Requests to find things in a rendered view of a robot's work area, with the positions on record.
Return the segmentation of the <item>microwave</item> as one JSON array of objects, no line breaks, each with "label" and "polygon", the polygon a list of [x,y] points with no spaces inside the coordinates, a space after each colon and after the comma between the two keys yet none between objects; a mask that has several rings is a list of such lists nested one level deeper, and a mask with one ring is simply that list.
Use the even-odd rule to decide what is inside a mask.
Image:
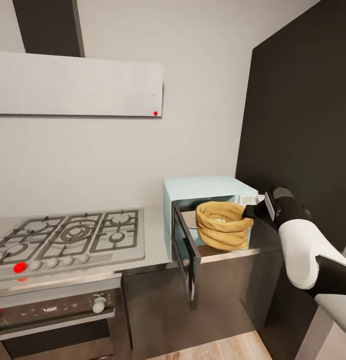
[{"label": "microwave", "polygon": [[197,309],[201,268],[201,254],[193,239],[199,236],[196,206],[218,201],[246,208],[246,205],[256,206],[257,194],[256,189],[230,175],[163,180],[163,211],[190,312]]}]

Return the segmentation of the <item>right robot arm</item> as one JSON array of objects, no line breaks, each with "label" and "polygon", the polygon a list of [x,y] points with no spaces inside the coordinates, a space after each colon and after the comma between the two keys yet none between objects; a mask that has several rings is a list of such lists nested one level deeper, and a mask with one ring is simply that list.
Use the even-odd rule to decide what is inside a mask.
[{"label": "right robot arm", "polygon": [[346,258],[324,237],[286,187],[257,194],[243,217],[272,220],[281,239],[289,281],[307,292],[346,334]]}]

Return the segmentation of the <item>popcorn bag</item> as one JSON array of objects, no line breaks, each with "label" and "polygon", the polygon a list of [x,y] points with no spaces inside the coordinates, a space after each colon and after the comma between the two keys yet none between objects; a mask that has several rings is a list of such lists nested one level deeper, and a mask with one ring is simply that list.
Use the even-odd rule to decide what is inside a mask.
[{"label": "popcorn bag", "polygon": [[236,251],[247,247],[247,231],[254,218],[243,217],[244,207],[232,202],[208,202],[197,207],[199,236],[216,249]]}]

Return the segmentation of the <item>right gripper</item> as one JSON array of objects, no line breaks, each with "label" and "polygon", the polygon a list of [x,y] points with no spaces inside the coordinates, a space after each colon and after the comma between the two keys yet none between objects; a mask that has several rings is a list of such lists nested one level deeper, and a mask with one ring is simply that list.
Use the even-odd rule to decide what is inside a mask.
[{"label": "right gripper", "polygon": [[270,212],[269,212],[269,214],[266,214],[260,208],[260,203],[262,201],[260,201],[256,205],[246,205],[246,208],[244,209],[244,212],[243,212],[242,216],[243,217],[254,218],[254,219],[272,220]]}]

